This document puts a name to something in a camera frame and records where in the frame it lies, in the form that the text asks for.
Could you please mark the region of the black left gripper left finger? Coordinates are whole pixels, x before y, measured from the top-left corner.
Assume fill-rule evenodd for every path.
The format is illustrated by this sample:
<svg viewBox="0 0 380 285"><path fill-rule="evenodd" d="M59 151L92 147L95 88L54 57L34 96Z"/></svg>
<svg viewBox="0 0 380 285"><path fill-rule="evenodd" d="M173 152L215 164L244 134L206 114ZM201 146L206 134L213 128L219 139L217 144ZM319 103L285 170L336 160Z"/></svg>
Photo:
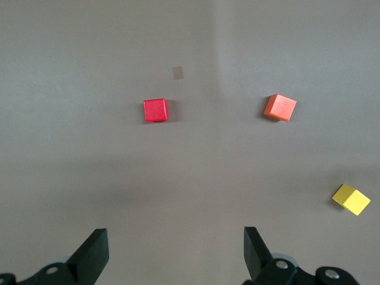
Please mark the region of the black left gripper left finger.
<svg viewBox="0 0 380 285"><path fill-rule="evenodd" d="M108 260L107 230L96 229L67 261L51 263L23 281L2 273L1 284L95 284Z"/></svg>

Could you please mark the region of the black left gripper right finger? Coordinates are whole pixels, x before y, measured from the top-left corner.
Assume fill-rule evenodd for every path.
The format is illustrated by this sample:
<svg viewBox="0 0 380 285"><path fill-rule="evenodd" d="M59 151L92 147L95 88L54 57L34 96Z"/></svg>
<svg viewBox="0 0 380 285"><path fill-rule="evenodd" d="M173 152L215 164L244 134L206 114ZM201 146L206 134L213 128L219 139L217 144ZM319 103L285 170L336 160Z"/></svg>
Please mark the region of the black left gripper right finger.
<svg viewBox="0 0 380 285"><path fill-rule="evenodd" d="M319 267L309 274L287 258L274 258L256 227L244 228L244 259L250 275L245 284L357 284L347 271Z"/></svg>

